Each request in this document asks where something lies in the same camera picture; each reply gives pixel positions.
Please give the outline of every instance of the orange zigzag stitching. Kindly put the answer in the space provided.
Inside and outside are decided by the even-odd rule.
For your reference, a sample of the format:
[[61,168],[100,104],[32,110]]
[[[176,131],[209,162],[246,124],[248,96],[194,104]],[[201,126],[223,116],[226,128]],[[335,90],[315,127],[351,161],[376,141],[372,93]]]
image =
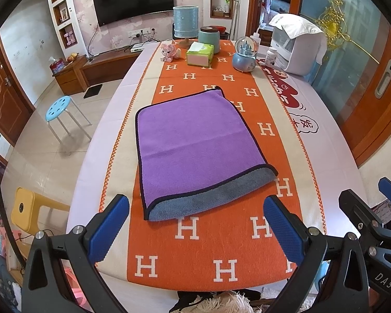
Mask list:
[[104,210],[104,201],[106,200],[107,185],[109,184],[109,178],[110,178],[110,174],[111,174],[111,170],[112,170],[113,161],[115,159],[116,151],[117,151],[117,148],[119,146],[120,138],[122,137],[122,134],[123,134],[123,129],[125,128],[126,122],[127,122],[128,118],[129,118],[129,114],[132,111],[133,104],[135,102],[136,96],[138,95],[138,92],[139,92],[139,89],[140,89],[140,85],[141,85],[141,83],[143,81],[143,78],[146,75],[146,71],[148,70],[149,64],[152,62],[152,59],[153,59],[153,57],[154,57],[155,53],[157,52],[157,50],[158,50],[160,45],[161,44],[159,44],[158,47],[156,48],[156,50],[153,52],[152,56],[149,59],[148,64],[145,67],[145,70],[143,71],[143,74],[142,74],[142,77],[139,80],[138,86],[136,87],[136,90],[133,93],[132,99],[130,100],[129,107],[127,108],[125,118],[123,119],[122,126],[120,127],[119,134],[118,134],[118,136],[116,138],[115,145],[113,146],[112,154],[111,154],[110,160],[109,160],[109,165],[107,167],[106,177],[104,179],[103,191],[101,193],[100,206],[99,206],[99,209],[98,209],[99,213],[101,213]]
[[[264,73],[264,75],[266,76],[266,78],[268,79],[269,83],[272,86],[272,81],[269,79],[269,76],[262,70],[262,68],[261,68],[261,71]],[[273,89],[274,93],[278,96],[278,93],[276,92],[275,88],[272,87],[272,89]],[[281,105],[284,107],[285,113],[287,114],[288,118],[291,120],[291,124],[292,124],[292,126],[294,128],[295,133],[297,134],[298,140],[300,141],[301,147],[302,147],[303,152],[304,152],[304,154],[306,156],[306,159],[307,159],[307,163],[309,164],[309,169],[310,169],[310,172],[311,172],[311,176],[313,177],[314,187],[316,188],[317,197],[319,199],[321,220],[323,222],[323,232],[324,232],[324,234],[327,235],[326,218],[324,216],[323,203],[321,201],[321,195],[320,195],[319,186],[317,185],[316,176],[314,175],[314,170],[313,170],[313,167],[311,166],[309,155],[307,154],[306,148],[304,147],[303,140],[301,140],[300,134],[298,133],[297,128],[295,127],[294,121],[291,118],[289,112],[287,111],[287,107],[282,103],[282,101],[281,101],[281,99],[279,97],[278,97],[278,100],[280,101]]]

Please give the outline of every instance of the yellow stool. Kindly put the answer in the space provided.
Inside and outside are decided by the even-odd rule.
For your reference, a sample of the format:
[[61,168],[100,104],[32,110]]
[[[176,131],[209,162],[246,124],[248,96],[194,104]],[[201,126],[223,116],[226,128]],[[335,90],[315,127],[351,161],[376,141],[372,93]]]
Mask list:
[[46,196],[18,187],[15,205],[11,211],[11,221],[26,233],[35,235],[38,231],[39,209],[46,206],[61,211],[70,211],[70,206],[47,198]]

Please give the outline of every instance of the metal bolt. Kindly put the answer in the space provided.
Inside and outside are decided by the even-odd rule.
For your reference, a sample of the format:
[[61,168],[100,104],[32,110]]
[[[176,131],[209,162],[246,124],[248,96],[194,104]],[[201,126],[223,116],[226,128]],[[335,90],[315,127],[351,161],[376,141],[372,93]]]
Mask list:
[[73,232],[74,234],[81,234],[83,230],[84,230],[84,226],[78,225],[78,226],[75,226],[75,227],[72,229],[72,232]]
[[316,227],[310,227],[310,228],[309,228],[309,233],[310,233],[311,235],[319,235],[319,234],[320,234],[320,231],[319,231],[319,229],[316,228]]
[[35,234],[36,239],[42,239],[45,236],[45,233],[42,231],[39,231],[38,233]]
[[372,257],[376,256],[376,248],[373,246],[370,246],[370,248],[368,248],[368,253]]
[[354,233],[352,233],[352,232],[349,232],[349,233],[348,233],[348,238],[349,238],[350,240],[356,240],[356,235],[355,235]]

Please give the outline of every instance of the floral wallpaper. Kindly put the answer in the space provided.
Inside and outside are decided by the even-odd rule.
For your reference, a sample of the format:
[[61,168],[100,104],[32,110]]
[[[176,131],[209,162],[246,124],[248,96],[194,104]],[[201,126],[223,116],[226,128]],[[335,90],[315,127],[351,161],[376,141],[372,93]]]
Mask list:
[[[174,0],[176,6],[199,6],[199,26],[203,22],[203,0]],[[81,34],[86,46],[96,31],[97,16],[93,0],[74,0],[75,11]],[[136,16],[101,26],[90,45],[90,53],[96,55],[107,50],[121,48],[130,44],[132,38],[127,33],[134,29],[155,28],[155,38],[166,40],[172,37],[173,12]]]

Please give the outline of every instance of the floor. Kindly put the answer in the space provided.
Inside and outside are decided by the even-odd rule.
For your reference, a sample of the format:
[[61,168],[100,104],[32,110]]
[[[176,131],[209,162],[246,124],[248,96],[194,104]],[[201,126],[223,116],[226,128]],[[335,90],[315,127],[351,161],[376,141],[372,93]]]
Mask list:
[[[83,99],[84,93],[71,96],[92,125],[87,123],[74,105],[69,105],[68,110],[90,136],[93,136],[120,81],[104,83],[98,95],[87,99]],[[75,184],[90,140],[67,113],[62,114],[60,119],[71,136],[68,136],[57,120],[52,121],[51,126],[63,144],[71,151],[71,155],[68,155],[48,128],[45,121],[46,111],[61,96],[63,93],[58,84],[54,83],[47,88],[38,100],[38,104],[35,104],[36,111],[32,114],[9,156],[9,163],[1,184],[9,218],[17,187],[24,187],[59,202],[71,204]],[[68,212],[42,207],[38,226],[41,230],[52,230],[54,234],[64,234],[67,220]]]

